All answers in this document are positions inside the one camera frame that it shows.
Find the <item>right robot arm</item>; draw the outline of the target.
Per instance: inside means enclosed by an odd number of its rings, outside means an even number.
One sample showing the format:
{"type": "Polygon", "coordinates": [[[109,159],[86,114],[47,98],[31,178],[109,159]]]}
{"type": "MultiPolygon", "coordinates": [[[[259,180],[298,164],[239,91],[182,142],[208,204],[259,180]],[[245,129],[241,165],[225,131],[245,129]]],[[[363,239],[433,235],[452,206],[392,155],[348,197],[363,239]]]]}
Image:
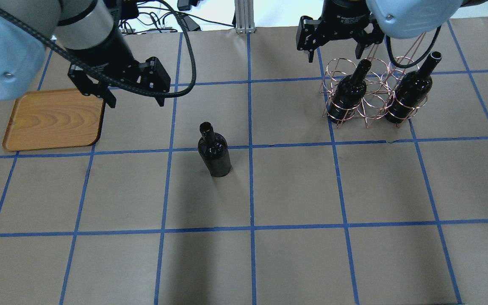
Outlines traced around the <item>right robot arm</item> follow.
{"type": "Polygon", "coordinates": [[[319,47],[353,39],[355,58],[360,59],[366,48],[386,41],[388,56],[394,61],[391,39],[411,39],[434,31],[434,45],[441,26],[459,8],[480,4],[480,0],[325,0],[318,19],[300,17],[296,48],[313,62],[319,47]]]}

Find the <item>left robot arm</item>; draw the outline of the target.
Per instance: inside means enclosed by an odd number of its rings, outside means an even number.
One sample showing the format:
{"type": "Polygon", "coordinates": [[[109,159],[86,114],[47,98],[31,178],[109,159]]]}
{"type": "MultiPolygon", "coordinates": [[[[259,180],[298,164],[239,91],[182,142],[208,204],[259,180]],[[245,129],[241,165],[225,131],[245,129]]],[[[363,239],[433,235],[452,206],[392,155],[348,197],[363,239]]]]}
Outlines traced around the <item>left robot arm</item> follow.
{"type": "MultiPolygon", "coordinates": [[[[157,57],[138,62],[103,0],[0,0],[0,9],[56,41],[96,71],[126,85],[167,94],[170,76],[157,57]]],[[[0,16],[0,100],[25,94],[46,46],[0,16]]]]}

